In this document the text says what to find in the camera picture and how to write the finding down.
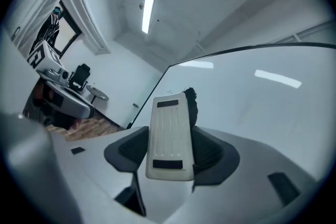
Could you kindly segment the white whiteboard eraser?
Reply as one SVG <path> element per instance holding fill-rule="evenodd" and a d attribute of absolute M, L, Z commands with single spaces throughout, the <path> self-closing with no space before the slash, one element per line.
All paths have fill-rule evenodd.
<path fill-rule="evenodd" d="M 149 179 L 189 182 L 195 164 L 191 130 L 198 115 L 197 94 L 188 88 L 153 99 L 146 155 Z"/>

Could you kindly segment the black office chair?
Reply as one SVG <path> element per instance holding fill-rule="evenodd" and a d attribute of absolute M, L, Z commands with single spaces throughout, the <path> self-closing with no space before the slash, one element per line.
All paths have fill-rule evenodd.
<path fill-rule="evenodd" d="M 68 84 L 69 88 L 76 92 L 81 92 L 88 83 L 87 79 L 89 76 L 90 67 L 85 63 L 79 65 L 76 71 L 71 73 Z"/>

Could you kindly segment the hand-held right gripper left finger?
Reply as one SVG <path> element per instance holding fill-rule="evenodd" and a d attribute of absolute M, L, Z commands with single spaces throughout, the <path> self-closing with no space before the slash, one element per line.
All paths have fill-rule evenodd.
<path fill-rule="evenodd" d="M 81 167 L 117 203 L 145 217 L 138 169 L 147 153 L 149 128 L 135 127 L 83 141 L 68 142 Z"/>

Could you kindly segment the ceiling light bar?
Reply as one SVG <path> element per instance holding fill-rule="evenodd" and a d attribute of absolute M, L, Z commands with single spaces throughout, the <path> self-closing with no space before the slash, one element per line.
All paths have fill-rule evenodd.
<path fill-rule="evenodd" d="M 142 31 L 145 34 L 149 33 L 149 27 L 151 22 L 151 15 L 155 0 L 144 0 L 143 6 L 143 18 L 142 18 Z"/>

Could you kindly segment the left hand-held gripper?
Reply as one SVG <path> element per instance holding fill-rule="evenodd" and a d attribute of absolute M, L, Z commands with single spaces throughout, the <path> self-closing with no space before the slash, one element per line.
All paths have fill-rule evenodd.
<path fill-rule="evenodd" d="M 38 43 L 28 56 L 27 62 L 43 79 L 48 80 L 45 81 L 45 87 L 51 89 L 54 95 L 49 100 L 49 94 L 46 94 L 45 101 L 53 109 L 77 119 L 93 117 L 94 106 L 80 94 L 66 87 L 69 84 L 69 72 L 48 42 Z"/>

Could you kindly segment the white door moulding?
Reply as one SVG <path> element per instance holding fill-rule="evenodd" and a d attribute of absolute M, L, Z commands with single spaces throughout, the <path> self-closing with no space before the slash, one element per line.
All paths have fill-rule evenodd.
<path fill-rule="evenodd" d="M 109 54 L 110 49 L 92 15 L 87 0 L 62 0 L 74 22 L 82 32 L 84 45 L 94 55 Z"/>

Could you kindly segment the white whiteboard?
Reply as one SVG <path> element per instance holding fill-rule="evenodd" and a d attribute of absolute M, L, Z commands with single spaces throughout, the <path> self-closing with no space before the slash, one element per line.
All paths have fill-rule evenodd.
<path fill-rule="evenodd" d="M 149 123 L 155 97 L 188 88 L 197 95 L 197 126 L 261 141 L 306 169 L 336 152 L 334 48 L 272 45 L 174 65 L 134 126 Z"/>

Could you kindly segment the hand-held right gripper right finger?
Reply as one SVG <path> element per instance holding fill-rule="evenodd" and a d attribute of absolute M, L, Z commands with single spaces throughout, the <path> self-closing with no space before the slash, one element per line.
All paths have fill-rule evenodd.
<path fill-rule="evenodd" d="M 197 175 L 171 221 L 292 221 L 313 196 L 316 181 L 275 148 L 203 127 L 193 133 L 216 163 Z"/>

